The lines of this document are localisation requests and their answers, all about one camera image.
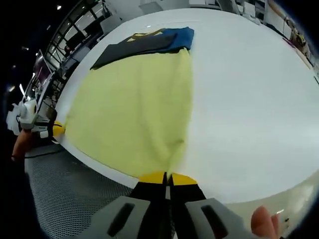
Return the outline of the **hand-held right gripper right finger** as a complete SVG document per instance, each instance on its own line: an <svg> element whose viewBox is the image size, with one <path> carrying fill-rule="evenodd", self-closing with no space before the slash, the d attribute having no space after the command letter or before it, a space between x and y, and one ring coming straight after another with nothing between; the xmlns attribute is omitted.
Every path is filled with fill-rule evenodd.
<svg viewBox="0 0 319 239"><path fill-rule="evenodd" d="M179 239L250 239L240 216L214 198L207 198L197 182L185 175L170 177L172 219Z"/></svg>

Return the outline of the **person's right hand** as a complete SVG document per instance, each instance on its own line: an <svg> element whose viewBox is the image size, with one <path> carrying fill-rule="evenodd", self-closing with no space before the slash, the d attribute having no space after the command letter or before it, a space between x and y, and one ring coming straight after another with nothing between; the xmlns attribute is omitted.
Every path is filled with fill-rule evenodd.
<svg viewBox="0 0 319 239"><path fill-rule="evenodd" d="M259 237L279 239L279 215L271 216L264 206L258 207L251 217L251 231Z"/></svg>

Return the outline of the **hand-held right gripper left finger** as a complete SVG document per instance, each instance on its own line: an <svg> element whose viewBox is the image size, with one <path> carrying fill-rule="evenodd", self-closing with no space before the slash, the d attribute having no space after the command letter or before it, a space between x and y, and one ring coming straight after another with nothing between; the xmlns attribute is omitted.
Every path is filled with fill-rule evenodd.
<svg viewBox="0 0 319 239"><path fill-rule="evenodd" d="M128 196L120 196L93 215L81 239L169 239L170 218L165 172L139 178Z"/></svg>

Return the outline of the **person's left hand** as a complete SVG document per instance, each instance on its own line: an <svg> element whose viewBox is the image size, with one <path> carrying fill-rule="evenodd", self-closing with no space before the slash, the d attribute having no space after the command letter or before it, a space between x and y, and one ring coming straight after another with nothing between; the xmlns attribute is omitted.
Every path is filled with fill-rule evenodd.
<svg viewBox="0 0 319 239"><path fill-rule="evenodd" d="M15 159L24 158L25 154L31 149L32 132L22 129L13 147L12 157Z"/></svg>

